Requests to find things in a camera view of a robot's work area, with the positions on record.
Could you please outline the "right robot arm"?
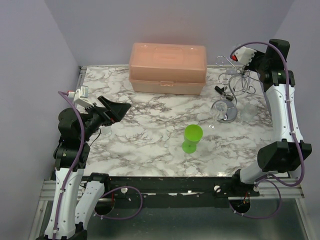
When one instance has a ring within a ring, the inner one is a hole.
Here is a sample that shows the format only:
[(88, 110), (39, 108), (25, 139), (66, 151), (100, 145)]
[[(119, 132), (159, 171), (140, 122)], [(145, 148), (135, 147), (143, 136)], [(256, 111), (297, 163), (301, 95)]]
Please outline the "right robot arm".
[(258, 74), (272, 118), (273, 143), (262, 147), (257, 160), (237, 171), (238, 179), (230, 183), (230, 191), (241, 196), (248, 184), (257, 184), (265, 178), (277, 178), (277, 174), (300, 169), (299, 185), (305, 176), (305, 159), (312, 153), (312, 146), (304, 141), (300, 132), (296, 108), (294, 74), (287, 66), (290, 43), (282, 39), (270, 39), (265, 52), (244, 43), (236, 47), (230, 58), (244, 65), (246, 70)]

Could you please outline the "pink plastic storage box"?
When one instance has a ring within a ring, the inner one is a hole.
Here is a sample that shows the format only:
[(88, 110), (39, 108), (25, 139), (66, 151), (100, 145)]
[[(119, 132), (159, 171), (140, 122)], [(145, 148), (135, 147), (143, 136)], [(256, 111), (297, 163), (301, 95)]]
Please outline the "pink plastic storage box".
[(135, 92), (200, 95), (206, 76), (204, 46), (140, 42), (132, 46), (128, 79)]

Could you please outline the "tall clear wine glass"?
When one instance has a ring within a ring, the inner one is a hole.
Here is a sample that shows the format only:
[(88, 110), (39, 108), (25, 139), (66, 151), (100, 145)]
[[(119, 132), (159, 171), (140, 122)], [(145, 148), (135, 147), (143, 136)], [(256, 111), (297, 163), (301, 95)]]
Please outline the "tall clear wine glass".
[(240, 76), (240, 71), (235, 68), (227, 68), (220, 76), (221, 84), (227, 87), (230, 92), (235, 92), (235, 87), (232, 86), (232, 81), (237, 80)]

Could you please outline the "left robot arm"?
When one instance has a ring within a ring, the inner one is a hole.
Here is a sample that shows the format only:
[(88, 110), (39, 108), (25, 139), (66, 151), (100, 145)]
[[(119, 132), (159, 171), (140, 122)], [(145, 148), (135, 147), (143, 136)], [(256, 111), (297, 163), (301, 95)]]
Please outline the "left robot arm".
[(55, 193), (49, 222), (39, 239), (85, 240), (88, 223), (99, 198), (107, 197), (111, 191), (109, 175), (93, 173), (88, 178), (83, 196), (78, 197), (91, 150), (88, 141), (100, 127), (120, 122), (131, 104), (99, 96), (102, 106), (89, 103), (85, 113), (80, 113), (65, 92), (60, 95), (70, 107), (58, 115), (60, 139), (53, 153)]

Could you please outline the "green plastic goblet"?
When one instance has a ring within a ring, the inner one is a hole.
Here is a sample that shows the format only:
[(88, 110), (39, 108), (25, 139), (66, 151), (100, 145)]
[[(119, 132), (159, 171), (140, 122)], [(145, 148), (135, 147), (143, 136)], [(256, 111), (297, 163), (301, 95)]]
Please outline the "green plastic goblet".
[(203, 137), (203, 130), (199, 125), (188, 125), (184, 130), (184, 141), (182, 150), (187, 154), (192, 154), (197, 150), (197, 145)]

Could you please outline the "small clear glass left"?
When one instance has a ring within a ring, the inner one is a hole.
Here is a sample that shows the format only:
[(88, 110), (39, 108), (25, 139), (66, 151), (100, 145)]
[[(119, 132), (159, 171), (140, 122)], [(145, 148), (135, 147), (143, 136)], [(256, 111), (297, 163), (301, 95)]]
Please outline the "small clear glass left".
[(111, 126), (101, 126), (100, 130), (101, 130), (101, 134), (104, 137), (109, 137), (112, 134), (112, 127)]

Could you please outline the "black corkscrew tool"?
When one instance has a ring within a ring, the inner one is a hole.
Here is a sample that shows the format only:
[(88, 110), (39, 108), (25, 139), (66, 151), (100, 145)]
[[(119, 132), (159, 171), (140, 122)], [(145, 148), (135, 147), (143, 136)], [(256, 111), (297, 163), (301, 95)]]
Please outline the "black corkscrew tool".
[(234, 100), (234, 97), (232, 96), (232, 95), (230, 95), (230, 94), (227, 94), (226, 93), (226, 90), (224, 89), (224, 88), (222, 88), (222, 87), (219, 87), (219, 86), (215, 86), (214, 87), (214, 90), (217, 92), (217, 93), (219, 93), (222, 97), (224, 97), (225, 99), (227, 99), (228, 101), (233, 101)]

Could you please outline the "clear stemmed wine glass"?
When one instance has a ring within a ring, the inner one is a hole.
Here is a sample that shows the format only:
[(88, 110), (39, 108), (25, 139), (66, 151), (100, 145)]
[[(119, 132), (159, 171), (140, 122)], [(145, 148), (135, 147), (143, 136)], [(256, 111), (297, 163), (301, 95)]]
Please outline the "clear stemmed wine glass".
[(261, 72), (262, 72), (260, 65), (261, 65), (261, 61), (258, 61), (258, 60), (252, 61), (248, 65), (243, 67), (243, 71), (256, 73), (257, 77), (254, 80), (259, 82), (261, 77)]

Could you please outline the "aluminium table frame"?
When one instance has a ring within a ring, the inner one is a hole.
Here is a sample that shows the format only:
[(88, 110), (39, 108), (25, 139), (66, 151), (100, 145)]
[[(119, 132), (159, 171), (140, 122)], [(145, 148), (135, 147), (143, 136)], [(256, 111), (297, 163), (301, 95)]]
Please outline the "aluminium table frame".
[(76, 90), (59, 91), (70, 107), (58, 116), (61, 136), (53, 153), (56, 180), (49, 184), (53, 198), (51, 211), (45, 231), (40, 233), (48, 203), (39, 202), (29, 237), (31, 240), (81, 240), (87, 237), (83, 223), (76, 223), (74, 217), (79, 184), (90, 151), (85, 136), (84, 115), (79, 113), (73, 102)]

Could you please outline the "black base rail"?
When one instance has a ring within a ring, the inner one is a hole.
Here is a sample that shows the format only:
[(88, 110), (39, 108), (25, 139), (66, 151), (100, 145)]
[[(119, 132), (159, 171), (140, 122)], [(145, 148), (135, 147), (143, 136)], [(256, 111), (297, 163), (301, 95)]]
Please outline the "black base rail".
[(229, 199), (258, 197), (252, 184), (232, 177), (147, 177), (109, 176), (92, 173), (83, 180), (104, 185), (103, 197), (97, 208), (228, 208)]

